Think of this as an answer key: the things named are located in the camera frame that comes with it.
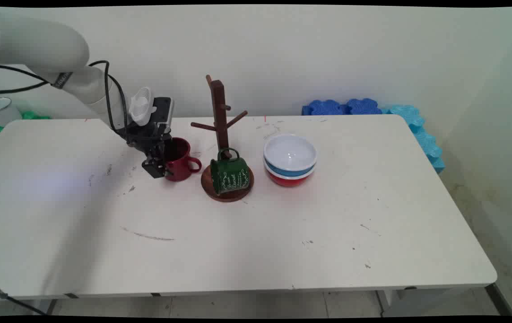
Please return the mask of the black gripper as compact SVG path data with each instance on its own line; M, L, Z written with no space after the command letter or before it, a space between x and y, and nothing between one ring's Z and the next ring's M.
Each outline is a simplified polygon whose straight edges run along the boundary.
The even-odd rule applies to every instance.
M166 123L150 122L145 126L138 126L135 122L131 122L125 131L127 145L147 156L142 162L142 168L152 178L174 175L172 169L174 150L165 148L172 139L171 128Z

